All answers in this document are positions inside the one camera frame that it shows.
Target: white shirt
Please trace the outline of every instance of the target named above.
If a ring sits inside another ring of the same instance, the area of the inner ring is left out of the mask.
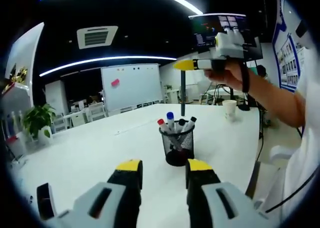
[[[292,155],[285,170],[283,199],[295,192],[320,164],[320,59],[316,49],[304,52],[305,66],[297,86],[305,98],[305,128],[300,148]],[[313,179],[282,207],[287,218],[305,197]]]

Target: air conditioner vent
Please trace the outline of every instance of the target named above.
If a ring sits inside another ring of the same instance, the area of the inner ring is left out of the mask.
[[[77,30],[79,49],[110,46],[118,26],[90,27]]]

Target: ceiling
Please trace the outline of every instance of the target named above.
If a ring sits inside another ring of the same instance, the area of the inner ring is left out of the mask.
[[[25,14],[11,22],[6,44],[44,22],[35,62],[35,74],[73,62],[112,56],[160,56],[178,58],[195,50],[189,15],[195,13],[174,0],[17,0],[28,5]],[[186,0],[203,13],[246,14],[252,34],[271,42],[276,0]],[[118,26],[110,46],[79,49],[77,30]],[[168,60],[113,60],[68,67],[46,76],[48,81],[77,70],[99,66]]]

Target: red marker cap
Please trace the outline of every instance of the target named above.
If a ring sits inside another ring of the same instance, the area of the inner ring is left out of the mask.
[[[160,119],[157,122],[158,122],[159,126],[161,126],[161,125],[163,125],[165,123],[164,119]]]

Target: marker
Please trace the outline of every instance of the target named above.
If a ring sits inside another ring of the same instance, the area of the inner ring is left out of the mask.
[[[160,129],[162,132],[165,132],[167,134],[172,134],[173,132],[169,129],[169,127],[167,126],[167,124],[165,123],[165,121],[163,119],[159,119],[158,121],[158,125],[160,126]]]
[[[160,126],[160,129],[162,132],[167,133],[167,134],[172,134],[173,132],[169,129],[169,127],[166,125],[165,121],[163,119],[159,119],[158,121],[158,125]],[[170,145],[170,149],[172,150],[173,147],[176,147],[176,149],[178,151],[182,150],[181,144],[179,143],[179,141],[174,138],[173,136],[166,136],[169,141],[171,141],[171,145]]]
[[[176,124],[175,133],[176,134],[180,133],[183,130],[185,124],[186,124],[186,121],[184,119],[180,119],[179,122]]]
[[[175,118],[174,118],[174,114],[172,112],[168,112],[166,114],[166,119],[167,119],[167,122],[168,122],[168,126],[169,126],[169,129],[172,131],[172,132],[175,132]]]
[[[182,132],[186,132],[186,131],[189,131],[190,129],[192,129],[192,127],[194,127],[196,121],[197,121],[197,118],[192,116],[190,121],[185,125]]]

